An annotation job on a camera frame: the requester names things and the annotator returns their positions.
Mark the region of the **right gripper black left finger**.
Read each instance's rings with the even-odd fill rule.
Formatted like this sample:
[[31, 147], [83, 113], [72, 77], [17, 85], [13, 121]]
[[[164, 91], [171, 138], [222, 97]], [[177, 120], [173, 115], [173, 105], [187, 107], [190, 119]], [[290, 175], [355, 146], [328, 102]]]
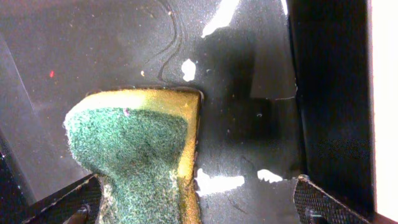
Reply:
[[101, 184], [90, 174], [34, 203], [20, 214], [21, 223], [64, 223], [78, 212], [95, 224], [100, 210]]

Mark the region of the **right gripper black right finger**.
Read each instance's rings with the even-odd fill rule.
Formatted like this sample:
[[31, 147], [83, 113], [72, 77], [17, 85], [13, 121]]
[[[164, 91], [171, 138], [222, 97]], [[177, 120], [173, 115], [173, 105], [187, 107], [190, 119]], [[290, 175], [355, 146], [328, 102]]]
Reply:
[[298, 176], [293, 201], [301, 223], [370, 223], [362, 215], [315, 185], [307, 175]]

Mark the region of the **green yellow sponge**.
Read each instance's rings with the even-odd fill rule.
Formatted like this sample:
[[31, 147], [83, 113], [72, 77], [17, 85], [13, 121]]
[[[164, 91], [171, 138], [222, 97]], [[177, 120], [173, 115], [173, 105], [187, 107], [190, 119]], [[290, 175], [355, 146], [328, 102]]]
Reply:
[[101, 184], [98, 223], [200, 223], [201, 98], [194, 90], [102, 91], [65, 115], [72, 157]]

